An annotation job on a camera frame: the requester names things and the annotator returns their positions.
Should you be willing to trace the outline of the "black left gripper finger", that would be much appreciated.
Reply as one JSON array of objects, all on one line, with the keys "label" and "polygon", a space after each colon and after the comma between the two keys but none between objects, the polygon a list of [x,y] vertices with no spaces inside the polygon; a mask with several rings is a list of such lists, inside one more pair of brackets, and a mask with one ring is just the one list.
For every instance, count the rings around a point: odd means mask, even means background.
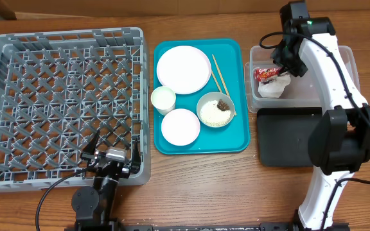
[{"label": "black left gripper finger", "polygon": [[141,169],[141,155],[138,148],[138,139],[135,139],[131,154],[130,172],[137,174]]},{"label": "black left gripper finger", "polygon": [[96,151],[96,145],[100,137],[100,130],[97,130],[94,137],[88,142],[88,144],[82,149],[82,153],[93,155]]}]

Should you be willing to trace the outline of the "red snack wrapper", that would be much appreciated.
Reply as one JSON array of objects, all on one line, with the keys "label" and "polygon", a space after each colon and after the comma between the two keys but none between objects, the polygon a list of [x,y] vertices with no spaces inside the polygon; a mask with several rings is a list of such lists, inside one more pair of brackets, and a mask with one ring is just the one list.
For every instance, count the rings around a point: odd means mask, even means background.
[{"label": "red snack wrapper", "polygon": [[255,79],[260,83],[267,83],[278,77],[279,68],[257,68],[253,71]]}]

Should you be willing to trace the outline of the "white tissue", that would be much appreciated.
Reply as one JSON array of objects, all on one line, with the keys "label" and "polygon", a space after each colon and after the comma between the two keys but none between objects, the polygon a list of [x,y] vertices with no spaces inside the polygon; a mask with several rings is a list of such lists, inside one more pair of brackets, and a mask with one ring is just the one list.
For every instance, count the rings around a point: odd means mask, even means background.
[{"label": "white tissue", "polygon": [[263,98],[279,98],[286,86],[291,82],[289,74],[284,74],[281,76],[275,75],[270,78],[269,81],[265,83],[259,82],[258,92]]}]

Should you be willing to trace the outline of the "small white bowl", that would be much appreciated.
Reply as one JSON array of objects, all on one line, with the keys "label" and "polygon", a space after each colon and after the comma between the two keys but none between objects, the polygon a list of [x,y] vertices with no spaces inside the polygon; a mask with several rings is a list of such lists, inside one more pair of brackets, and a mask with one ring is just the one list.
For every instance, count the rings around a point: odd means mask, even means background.
[{"label": "small white bowl", "polygon": [[170,144],[187,146],[199,136],[200,122],[192,111],[178,108],[164,116],[161,133]]}]

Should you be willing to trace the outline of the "white paper cup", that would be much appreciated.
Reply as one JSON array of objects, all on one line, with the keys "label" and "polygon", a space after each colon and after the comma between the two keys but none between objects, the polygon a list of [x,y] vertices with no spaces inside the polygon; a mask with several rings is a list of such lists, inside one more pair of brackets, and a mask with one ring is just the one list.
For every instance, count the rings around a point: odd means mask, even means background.
[{"label": "white paper cup", "polygon": [[160,86],[152,92],[151,103],[161,115],[165,116],[175,108],[176,94],[171,88]]}]

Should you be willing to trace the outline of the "grey bowl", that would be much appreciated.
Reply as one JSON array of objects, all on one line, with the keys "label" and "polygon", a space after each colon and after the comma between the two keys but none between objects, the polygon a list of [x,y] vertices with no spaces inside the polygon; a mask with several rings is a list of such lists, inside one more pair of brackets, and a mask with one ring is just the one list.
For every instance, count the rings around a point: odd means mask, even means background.
[{"label": "grey bowl", "polygon": [[235,116],[235,113],[236,113],[235,112],[235,106],[234,106],[234,103],[233,103],[233,101],[231,99],[229,99],[225,94],[220,93],[220,92],[209,92],[209,93],[203,95],[199,99],[199,101],[197,103],[197,115],[198,115],[198,118],[200,119],[200,110],[201,110],[202,106],[205,103],[207,103],[208,101],[212,101],[212,100],[218,100],[219,101],[220,99],[223,100],[224,102],[226,102],[229,105],[229,108],[230,108],[230,111],[231,111],[231,118],[228,120],[228,122],[226,124],[226,125],[228,125],[232,121],[233,117]]}]

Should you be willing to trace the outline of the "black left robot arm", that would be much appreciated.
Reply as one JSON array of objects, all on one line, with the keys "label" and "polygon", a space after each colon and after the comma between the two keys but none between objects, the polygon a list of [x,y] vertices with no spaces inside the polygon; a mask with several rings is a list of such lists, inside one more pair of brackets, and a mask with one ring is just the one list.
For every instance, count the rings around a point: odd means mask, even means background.
[{"label": "black left robot arm", "polygon": [[79,188],[72,197],[76,221],[71,230],[125,229],[119,219],[111,218],[110,213],[119,180],[139,172],[141,156],[138,141],[134,141],[132,159],[129,160],[126,149],[111,147],[107,151],[98,151],[96,145],[99,138],[100,133],[96,132],[80,155],[82,160],[87,161],[87,170],[95,176],[91,186]]}]

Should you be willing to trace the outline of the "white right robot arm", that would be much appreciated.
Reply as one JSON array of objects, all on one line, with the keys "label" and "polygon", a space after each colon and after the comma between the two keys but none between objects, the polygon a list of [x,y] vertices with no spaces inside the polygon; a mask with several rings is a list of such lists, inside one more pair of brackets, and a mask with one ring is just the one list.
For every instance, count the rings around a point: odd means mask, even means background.
[{"label": "white right robot arm", "polygon": [[313,175],[290,230],[345,230],[333,213],[348,182],[370,184],[354,174],[370,160],[370,105],[355,87],[339,53],[336,31],[327,17],[310,17],[304,1],[279,11],[281,42],[271,58],[293,76],[310,73],[322,118],[308,139]]}]

